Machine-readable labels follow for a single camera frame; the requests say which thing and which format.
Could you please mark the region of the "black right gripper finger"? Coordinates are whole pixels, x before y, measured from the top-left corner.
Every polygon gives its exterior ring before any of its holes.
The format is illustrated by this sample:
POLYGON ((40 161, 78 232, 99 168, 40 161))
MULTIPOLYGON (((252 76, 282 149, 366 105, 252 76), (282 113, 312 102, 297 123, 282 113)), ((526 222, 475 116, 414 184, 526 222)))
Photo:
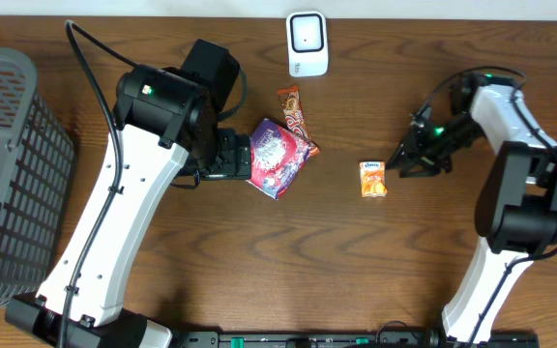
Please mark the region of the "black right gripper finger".
POLYGON ((410 168, 401 169, 399 171, 400 178, 424 178, 435 177, 440 174, 448 174, 453 171, 452 166, 439 167, 436 165, 416 164, 410 168))
POLYGON ((420 160, 420 148, 413 137, 404 137, 386 162, 387 170, 411 170, 420 160))

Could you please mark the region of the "small orange juice carton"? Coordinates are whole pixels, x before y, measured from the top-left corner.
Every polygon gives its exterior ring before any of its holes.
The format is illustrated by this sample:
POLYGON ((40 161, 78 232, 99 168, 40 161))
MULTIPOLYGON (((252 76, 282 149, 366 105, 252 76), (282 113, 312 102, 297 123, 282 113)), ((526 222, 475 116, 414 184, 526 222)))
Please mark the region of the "small orange juice carton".
POLYGON ((360 183, 362 197, 385 197, 385 162, 362 161, 360 163, 360 183))

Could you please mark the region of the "red purple snack bag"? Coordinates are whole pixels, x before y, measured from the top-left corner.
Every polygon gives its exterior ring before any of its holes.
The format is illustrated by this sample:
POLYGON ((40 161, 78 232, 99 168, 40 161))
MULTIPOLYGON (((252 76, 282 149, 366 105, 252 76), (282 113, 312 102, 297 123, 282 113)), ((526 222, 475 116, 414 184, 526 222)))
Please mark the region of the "red purple snack bag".
POLYGON ((310 146, 293 132, 264 119, 250 136, 249 183, 278 200, 308 160, 310 146))

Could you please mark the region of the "red chocolate bar wrapper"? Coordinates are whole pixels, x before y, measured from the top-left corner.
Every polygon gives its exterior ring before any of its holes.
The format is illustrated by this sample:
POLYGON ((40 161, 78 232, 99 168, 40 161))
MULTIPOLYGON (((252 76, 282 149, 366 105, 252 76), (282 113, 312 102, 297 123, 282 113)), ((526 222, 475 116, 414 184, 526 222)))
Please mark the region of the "red chocolate bar wrapper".
POLYGON ((288 88, 278 89, 277 94, 287 128, 309 145, 309 154, 311 156, 318 155, 320 149, 312 140, 305 122, 299 86, 293 85, 288 88))

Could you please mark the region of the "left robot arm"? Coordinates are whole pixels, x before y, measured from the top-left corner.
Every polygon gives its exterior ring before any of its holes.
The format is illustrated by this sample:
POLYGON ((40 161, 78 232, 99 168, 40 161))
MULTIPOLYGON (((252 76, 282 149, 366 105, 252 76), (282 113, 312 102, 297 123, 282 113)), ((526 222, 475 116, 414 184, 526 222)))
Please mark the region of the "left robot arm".
POLYGON ((221 126, 245 79, 226 48, 203 40, 179 68, 122 75, 103 166, 73 236, 39 289, 11 299, 7 323, 56 347, 173 344, 167 326, 125 309, 127 282, 168 188, 250 178, 249 138, 221 126))

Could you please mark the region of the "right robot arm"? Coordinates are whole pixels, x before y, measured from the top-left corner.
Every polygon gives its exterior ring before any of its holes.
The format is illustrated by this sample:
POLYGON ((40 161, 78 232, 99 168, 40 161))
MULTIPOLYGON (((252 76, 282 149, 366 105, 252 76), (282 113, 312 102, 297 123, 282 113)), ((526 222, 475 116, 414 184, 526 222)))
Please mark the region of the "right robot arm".
POLYGON ((379 347, 535 347, 532 334, 494 333, 492 326, 521 275, 557 255, 557 142, 525 104, 524 73, 484 66, 440 82, 452 118, 437 124, 431 101, 412 114, 407 133, 386 167, 402 178, 433 177, 453 169, 454 152, 483 137, 495 161, 475 214, 475 254, 439 329, 380 329, 379 347))

